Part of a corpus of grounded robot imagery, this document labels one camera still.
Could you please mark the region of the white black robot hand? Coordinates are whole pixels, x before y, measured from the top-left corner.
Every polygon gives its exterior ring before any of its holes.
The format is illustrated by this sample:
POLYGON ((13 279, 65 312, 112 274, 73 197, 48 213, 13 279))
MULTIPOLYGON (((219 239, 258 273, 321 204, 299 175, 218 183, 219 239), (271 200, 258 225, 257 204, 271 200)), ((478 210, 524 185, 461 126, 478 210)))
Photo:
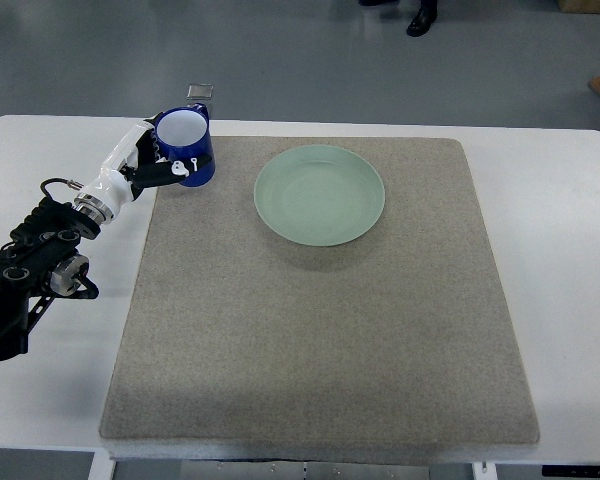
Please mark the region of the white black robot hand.
POLYGON ((189 175, 184 163, 162 156, 155 135, 157 117, 138 122, 116 145, 99 176, 79 190, 74 201, 78 211, 98 224, 109 223, 145 189, 180 184, 189 175))

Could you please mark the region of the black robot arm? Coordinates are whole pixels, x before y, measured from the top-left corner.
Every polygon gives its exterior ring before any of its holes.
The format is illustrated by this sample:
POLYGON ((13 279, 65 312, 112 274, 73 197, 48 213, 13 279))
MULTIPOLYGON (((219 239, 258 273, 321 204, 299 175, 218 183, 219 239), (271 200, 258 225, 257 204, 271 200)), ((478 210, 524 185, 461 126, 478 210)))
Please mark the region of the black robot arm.
POLYGON ((81 188, 62 178, 43 181, 44 197, 0 249, 0 362, 28 352, 29 334, 54 300, 99 295, 78 245, 96 238, 100 221, 54 200, 47 190, 53 183, 81 188))

